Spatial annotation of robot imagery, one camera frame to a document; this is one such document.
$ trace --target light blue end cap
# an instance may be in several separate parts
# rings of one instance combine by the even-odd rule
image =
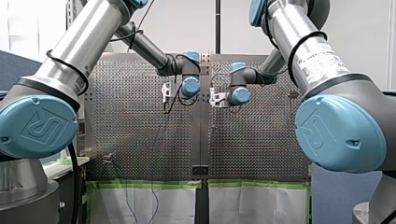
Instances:
[[[245,87],[238,87],[233,91],[231,100],[234,105],[245,105],[250,101],[250,91]]]
[[[234,73],[234,72],[244,69],[246,67],[247,67],[247,65],[245,63],[232,63],[231,67],[230,67],[230,72]]]
[[[196,77],[187,77],[184,79],[181,92],[184,96],[193,97],[201,90],[201,85],[199,83],[198,78]]]
[[[18,159],[46,158],[65,149],[77,129],[76,113],[65,101],[21,98],[0,111],[0,151]]]
[[[265,6],[266,0],[251,0],[249,12],[251,26],[258,27],[262,25],[262,13]]]
[[[149,0],[128,0],[135,8],[143,8]]]
[[[195,50],[186,50],[183,52],[184,56],[188,57],[189,59],[195,61],[195,62],[200,62],[199,60],[199,52]]]
[[[373,117],[340,96],[308,99],[298,109],[295,125],[306,156],[327,170],[367,173],[387,155],[386,139]]]

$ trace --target robotic arm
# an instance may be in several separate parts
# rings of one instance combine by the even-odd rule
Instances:
[[[122,38],[128,34],[135,33],[129,38]],[[168,82],[163,84],[163,103],[167,103],[169,98],[176,95],[183,99],[190,99],[197,96],[201,90],[199,81],[200,56],[197,51],[187,50],[183,54],[173,56],[163,53],[143,32],[136,31],[132,23],[121,26],[116,36],[130,46],[137,54],[151,63],[161,77],[173,77],[182,75],[182,82]]]
[[[252,0],[250,23],[261,27],[276,49],[258,70],[233,64],[229,91],[212,90],[212,105],[247,104],[246,85],[276,83],[274,73],[287,62],[304,96],[295,126],[307,157],[331,171],[395,170],[395,99],[366,75],[351,73],[327,43],[318,28],[329,10],[329,0]]]
[[[165,96],[190,99],[198,94],[198,52],[166,55],[129,23],[134,11],[147,2],[88,2],[36,74],[20,78],[0,101],[1,154],[40,159],[66,148],[76,135],[78,96],[88,89],[88,77],[114,34],[150,62],[159,76],[183,75],[177,92],[171,91],[176,83],[164,85],[168,87]]]

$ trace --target perforated metal panel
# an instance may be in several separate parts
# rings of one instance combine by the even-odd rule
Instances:
[[[226,91],[231,63],[258,67],[258,56],[212,55],[211,79],[216,92]],[[214,108],[210,113],[210,178],[247,178],[304,181],[308,160],[294,133],[294,117],[300,96],[287,73],[275,85],[248,86],[248,105],[233,110]]]
[[[106,54],[86,95],[89,179],[191,178],[190,109],[163,113],[161,88],[169,78],[136,55]],[[111,162],[103,157],[112,155]]]
[[[207,101],[210,80],[216,92],[227,90],[231,63],[257,67],[264,59],[206,55],[210,75],[201,76],[200,101],[177,102],[166,117],[161,87],[172,78],[158,77],[137,55],[105,54],[86,95],[86,147],[94,156],[88,178],[185,180],[193,178],[193,165],[208,164],[209,178],[305,181],[308,159],[293,125],[300,96],[292,97],[298,92],[288,75],[275,85],[249,86],[252,101],[239,112]]]

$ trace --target cable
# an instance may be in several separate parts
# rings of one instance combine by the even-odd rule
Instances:
[[[274,38],[270,32],[270,16],[269,16],[269,4],[270,1],[267,1],[266,3],[266,7],[265,7],[265,30],[267,32],[268,38],[270,39],[271,44],[274,46],[274,48],[279,49],[279,47],[277,46],[277,44],[274,41]]]
[[[184,106],[192,106],[192,105],[194,105],[194,104],[198,101],[198,97],[199,97],[199,94],[197,94],[197,95],[195,96],[195,99],[193,99],[192,102],[189,103],[189,104],[186,104],[186,103],[184,103],[184,102],[182,101],[182,99],[180,98],[180,94],[178,95],[177,98],[178,98],[178,101],[180,102],[181,105],[184,105]]]
[[[6,97],[8,91],[0,91],[0,101],[4,100],[4,98]]]
[[[62,64],[62,65],[64,65],[64,66],[66,66],[66,67],[72,69],[72,70],[75,71],[75,72],[79,75],[79,77],[84,81],[84,89],[82,89],[82,91],[78,94],[78,96],[84,94],[84,93],[88,90],[88,87],[90,86],[90,83],[89,83],[87,77],[85,77],[85,75],[84,75],[81,71],[79,71],[74,65],[72,65],[72,64],[70,64],[70,63],[67,63],[67,62],[63,61],[62,59],[53,57],[51,53],[52,53],[52,49],[50,49],[49,51],[47,51],[47,57],[51,58],[51,59],[52,59],[53,61],[55,61],[56,63],[60,63],[60,64]]]
[[[176,58],[179,58],[179,57],[185,58],[185,59],[189,60],[190,62],[192,62],[193,64],[195,64],[195,66],[198,67],[199,73],[201,74],[201,66],[196,61],[194,61],[193,59],[191,59],[191,58],[189,58],[189,57],[187,57],[186,55],[183,55],[183,54],[178,54],[176,56]]]
[[[134,35],[136,35],[137,33],[143,34],[143,31],[142,31],[142,30],[137,30],[137,31],[134,31],[134,32],[130,33],[129,35],[125,35],[125,36],[120,37],[120,38],[118,38],[118,39],[112,39],[112,40],[110,40],[110,42],[116,42],[116,41],[128,39],[129,37],[134,36]]]
[[[81,192],[81,185],[80,185],[80,173],[78,168],[78,160],[76,151],[74,149],[73,143],[70,143],[68,146],[70,159],[72,161],[73,167],[73,184],[74,184],[74,193],[73,193],[73,212],[72,212],[72,221],[71,224],[77,224],[78,222],[78,210],[79,210],[79,202],[80,202],[80,192]]]
[[[139,25],[137,26],[137,31],[140,30],[140,27],[142,26],[143,21],[145,20],[145,18],[147,17],[147,15],[149,14],[149,10],[151,9],[151,7],[152,7],[152,5],[154,4],[154,2],[155,2],[155,0],[152,0],[152,2],[149,4],[148,9],[146,10],[145,15],[143,15],[142,20],[139,22]],[[132,45],[133,45],[133,44],[134,44],[134,38],[132,39],[131,44],[128,46],[128,49],[127,49],[127,51],[126,51],[127,53],[129,53],[129,50],[132,48]]]
[[[152,172],[152,168],[153,168],[153,166],[154,166],[154,164],[153,164],[153,151],[154,151],[154,148],[157,146],[157,142],[158,142],[160,133],[165,133],[165,131],[166,131],[166,129],[167,129],[168,123],[169,123],[169,119],[170,119],[169,116],[164,116],[164,117],[163,117],[163,121],[164,121],[163,131],[161,132],[161,129],[158,130],[158,132],[157,132],[157,134],[155,135],[155,138],[154,138],[154,143],[152,144],[152,147],[151,147],[151,149],[150,149],[151,193],[154,195],[155,201],[157,202],[157,205],[156,205],[155,211],[154,211],[154,213],[153,213],[151,219],[149,220],[148,224],[150,224],[150,223],[154,220],[155,216],[156,216],[157,213],[158,213],[158,207],[159,207],[159,204],[160,204],[160,202],[159,202],[159,200],[158,200],[158,197],[157,197],[157,194],[155,193],[154,186],[153,186],[153,182],[154,182],[154,176],[153,176],[153,172]]]
[[[116,173],[117,173],[117,176],[119,177],[119,179],[122,179],[122,177],[121,177],[121,175],[119,173],[120,167],[114,162],[114,160],[112,160],[110,163],[112,163],[113,166],[116,168]],[[132,209],[131,205],[129,204],[129,199],[128,199],[128,180],[127,179],[124,179],[124,180],[125,180],[125,202],[126,202],[126,204],[128,206],[129,211],[134,216],[134,221],[137,224],[136,213],[134,212],[134,209]]]
[[[396,210],[389,214],[380,224],[389,224],[393,219],[396,218]]]
[[[395,91],[383,91],[382,93],[387,96],[396,96]]]
[[[178,95],[180,94],[180,89],[181,89],[181,85],[178,87],[178,90],[177,90],[177,92],[176,92],[176,95],[175,95],[175,97],[174,97],[174,100],[172,101],[171,107],[169,108],[168,111],[166,111],[166,104],[163,104],[163,111],[164,111],[164,114],[170,114],[170,113],[172,112],[172,109],[173,109],[173,107],[174,107],[174,105],[175,105],[176,99],[177,99]]]

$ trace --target white wall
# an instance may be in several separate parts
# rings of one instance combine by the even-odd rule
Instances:
[[[132,17],[136,26],[147,8],[137,10]],[[202,53],[215,48],[215,1],[156,0],[141,29],[165,52],[187,49]],[[123,43],[112,44],[115,52],[126,52]]]
[[[274,48],[262,28],[249,24],[250,1],[221,2],[221,53],[264,54]]]
[[[370,76],[385,90],[389,70],[392,0],[332,0],[323,30],[350,71]]]
[[[66,29],[66,0],[0,0],[0,50],[43,61]]]

